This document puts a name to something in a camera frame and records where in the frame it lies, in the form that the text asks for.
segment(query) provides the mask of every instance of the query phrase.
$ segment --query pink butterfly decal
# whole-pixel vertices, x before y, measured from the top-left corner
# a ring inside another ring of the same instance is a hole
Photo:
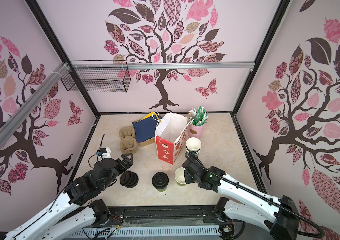
[[[202,93],[202,96],[204,96],[207,99],[207,96],[210,95],[210,93],[217,93],[216,88],[216,78],[214,78],[207,88],[196,88],[195,90],[199,93]]]
[[[70,108],[73,112],[72,116],[69,118],[69,121],[67,122],[67,126],[78,124],[81,122],[81,118],[78,116],[81,114],[81,110],[79,107],[76,107],[75,104],[70,100]]]

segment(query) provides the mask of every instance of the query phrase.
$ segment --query pink cup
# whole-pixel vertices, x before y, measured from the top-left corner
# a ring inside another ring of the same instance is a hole
[[[205,127],[204,124],[202,126],[195,126],[193,124],[190,124],[189,131],[188,131],[189,137],[196,137],[199,139],[202,136],[204,127]]]

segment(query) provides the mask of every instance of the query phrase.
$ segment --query beige table surface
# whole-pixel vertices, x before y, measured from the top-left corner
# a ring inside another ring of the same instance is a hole
[[[119,129],[131,126],[133,121],[144,116],[145,114],[102,115],[76,173],[76,178],[91,170],[87,160],[98,150],[103,134],[105,137],[102,147],[109,147],[112,158],[117,159],[121,155]],[[206,168],[210,166],[220,168],[238,181],[257,189],[229,113],[210,114],[200,140],[202,147],[199,159]],[[93,200],[103,199],[108,206],[216,204],[223,195],[212,190],[201,189],[196,183],[186,186],[177,184],[174,173],[182,166],[185,159],[185,146],[174,165],[158,159],[155,143],[139,147],[134,154],[133,166],[129,169],[138,175],[138,184],[131,189],[123,187],[118,177],[118,181],[113,186],[101,192]],[[95,161],[94,156],[90,160],[91,166]],[[156,172],[165,172],[169,176],[169,184],[163,192],[159,192],[151,183]]]

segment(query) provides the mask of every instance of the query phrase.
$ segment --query black mesh basket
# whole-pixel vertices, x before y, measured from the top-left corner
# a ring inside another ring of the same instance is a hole
[[[77,73],[78,79],[73,79],[70,71],[61,78],[67,91],[127,92],[131,80],[127,63],[116,67],[74,67],[72,71]]]

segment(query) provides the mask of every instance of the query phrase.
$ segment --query pink wall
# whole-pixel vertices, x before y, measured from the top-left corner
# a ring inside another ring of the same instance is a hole
[[[60,62],[26,3],[0,1],[0,127]],[[0,231],[18,227],[55,198],[93,122],[80,93],[67,92],[60,81],[49,91],[0,150]]]
[[[292,2],[238,117],[269,193],[340,239],[340,1]]]
[[[91,4],[39,1],[71,60],[126,58],[130,63],[185,62],[187,58],[191,62],[254,61],[278,3],[278,0],[107,0]],[[126,18],[121,12],[135,17]],[[76,31],[68,28],[62,18],[70,19]],[[155,24],[164,22],[168,23],[168,31],[163,27],[154,30]],[[137,79],[137,71],[132,71],[127,93],[89,94],[100,112],[189,111],[199,105],[209,111],[232,111],[248,75],[246,68],[177,71],[171,72],[176,79],[168,79],[164,71],[157,71],[160,74],[156,78],[154,70],[139,71],[142,78]],[[216,91],[208,88],[214,79]],[[196,89],[205,92],[205,96]]]

